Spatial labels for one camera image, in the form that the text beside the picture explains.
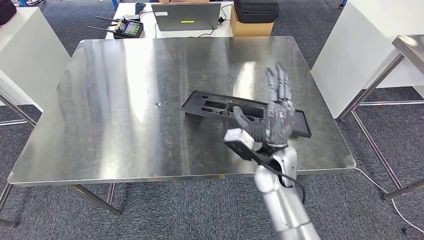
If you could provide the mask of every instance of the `robotic arm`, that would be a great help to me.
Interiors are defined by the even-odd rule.
[[[271,90],[266,121],[254,124],[235,106],[241,128],[229,129],[224,141],[242,159],[258,163],[254,181],[279,239],[319,240],[302,204],[305,198],[301,201],[295,188],[298,159],[295,148],[288,145],[295,108],[288,76],[277,65],[276,75],[268,68],[266,77]]]

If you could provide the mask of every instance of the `controller screen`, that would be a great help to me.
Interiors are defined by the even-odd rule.
[[[125,30],[123,31],[124,34],[137,36],[137,33],[139,32],[142,24],[138,22],[128,22],[128,25],[126,25]]]

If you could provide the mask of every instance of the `cardboard box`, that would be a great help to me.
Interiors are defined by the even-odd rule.
[[[258,37],[270,36],[274,23],[241,23],[237,17],[234,4],[231,6],[231,17],[229,19],[232,35],[234,37]]]

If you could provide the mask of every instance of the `white desk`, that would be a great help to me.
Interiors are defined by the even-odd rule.
[[[233,4],[232,1],[222,1],[221,7],[226,5]],[[187,37],[198,37],[202,34],[209,34],[212,30],[196,30],[196,31],[160,31],[156,26],[156,18],[152,11],[152,3],[145,3],[146,7],[143,9],[143,12],[140,15],[140,21],[143,23],[144,31],[141,34],[140,38],[155,38],[155,28],[156,28],[156,38],[187,38]],[[231,7],[224,7],[219,16],[225,19],[230,20],[231,16]],[[135,3],[120,3],[118,9],[116,10],[115,16],[113,19],[121,19],[123,16],[135,15],[136,12],[136,4]],[[231,30],[230,21],[224,21],[223,23],[218,25],[218,28],[213,31],[212,35],[207,35],[205,37],[232,37],[233,32]],[[114,39],[113,34],[108,32],[106,34],[106,39]]]
[[[334,118],[396,56],[397,35],[424,34],[423,0],[349,0],[311,73]],[[378,86],[414,86],[424,96],[424,76],[404,59]]]
[[[68,52],[38,7],[18,7],[0,36],[0,92],[43,111],[71,59]]]

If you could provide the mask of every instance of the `black case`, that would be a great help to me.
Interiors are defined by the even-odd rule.
[[[265,121],[268,104],[260,101],[194,90],[181,106],[181,111],[207,118],[234,119],[233,107],[238,106],[254,124]],[[311,138],[312,132],[304,111],[296,109],[292,136]]]
[[[234,0],[234,7],[244,24],[273,23],[280,10],[277,0]]]
[[[16,13],[16,7],[11,0],[0,0],[0,25],[6,24]]]

